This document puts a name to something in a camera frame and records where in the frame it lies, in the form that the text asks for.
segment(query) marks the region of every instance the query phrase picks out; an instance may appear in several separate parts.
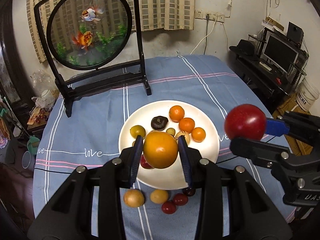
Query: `computer monitor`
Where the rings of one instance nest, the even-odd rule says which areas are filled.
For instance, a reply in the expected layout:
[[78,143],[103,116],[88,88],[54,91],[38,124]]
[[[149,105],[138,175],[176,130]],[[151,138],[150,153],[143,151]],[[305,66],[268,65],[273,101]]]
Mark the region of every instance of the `computer monitor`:
[[286,73],[289,71],[291,63],[296,63],[299,55],[294,48],[273,34],[269,36],[263,54]]

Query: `red apple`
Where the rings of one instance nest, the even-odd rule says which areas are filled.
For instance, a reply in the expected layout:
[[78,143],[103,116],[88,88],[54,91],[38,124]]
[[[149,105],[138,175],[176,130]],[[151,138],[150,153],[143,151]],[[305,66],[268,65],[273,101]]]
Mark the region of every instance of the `red apple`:
[[224,122],[226,135],[261,140],[267,126],[265,114],[256,106],[244,104],[236,106],[227,115]]
[[147,161],[146,161],[146,159],[144,158],[143,155],[141,155],[140,165],[141,165],[142,168],[145,168],[145,169],[148,169],[148,170],[153,169],[153,167],[149,163],[147,163]]

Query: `white plate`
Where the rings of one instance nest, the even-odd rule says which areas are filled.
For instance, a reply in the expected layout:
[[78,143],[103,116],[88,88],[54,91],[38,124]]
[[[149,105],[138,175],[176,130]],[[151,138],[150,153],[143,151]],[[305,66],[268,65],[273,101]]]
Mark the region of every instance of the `white plate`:
[[[189,147],[198,149],[203,158],[207,158],[215,163],[219,154],[219,136],[214,124],[204,112],[195,106],[173,100],[153,102],[135,111],[121,129],[119,152],[132,146],[134,138],[130,135],[130,128],[134,125],[141,125],[146,129],[146,133],[148,134],[153,130],[151,128],[151,120],[155,116],[162,115],[167,117],[169,122],[165,130],[172,127],[177,133],[179,131],[178,123],[171,121],[169,118],[169,110],[175,105],[182,106],[185,111],[185,117],[191,117],[195,121],[196,127],[202,127],[206,132],[206,138],[203,142],[197,143],[191,138]],[[150,187],[165,190],[181,189],[188,186],[184,180],[179,155],[174,164],[166,169],[147,170],[139,166],[137,179]]]

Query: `orange fruit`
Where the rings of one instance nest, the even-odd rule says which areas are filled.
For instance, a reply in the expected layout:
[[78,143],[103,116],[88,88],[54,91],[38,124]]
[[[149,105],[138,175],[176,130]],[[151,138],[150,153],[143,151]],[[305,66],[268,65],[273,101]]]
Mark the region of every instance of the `orange fruit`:
[[150,132],[144,140],[143,156],[156,169],[168,168],[177,159],[178,144],[171,134]]
[[186,117],[180,120],[179,122],[179,129],[181,131],[187,132],[187,133],[191,133],[192,130],[195,127],[195,121],[193,121],[192,118]]
[[184,118],[184,110],[181,106],[173,106],[169,110],[169,117],[174,122],[179,122]]
[[205,130],[201,127],[194,128],[191,133],[193,140],[196,142],[202,142],[205,139],[205,135]]

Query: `computer desk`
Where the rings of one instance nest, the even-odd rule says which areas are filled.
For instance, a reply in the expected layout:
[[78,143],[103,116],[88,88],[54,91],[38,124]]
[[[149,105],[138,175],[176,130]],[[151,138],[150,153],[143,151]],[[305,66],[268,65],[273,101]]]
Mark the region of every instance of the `computer desk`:
[[[240,77],[242,80],[247,77],[257,86],[257,89],[252,90],[271,114],[294,92],[293,86],[277,67],[268,64],[265,60],[252,60],[251,57],[237,54],[236,60],[239,62],[235,66],[236,72],[244,74]],[[271,71],[263,67],[260,61],[268,65]]]

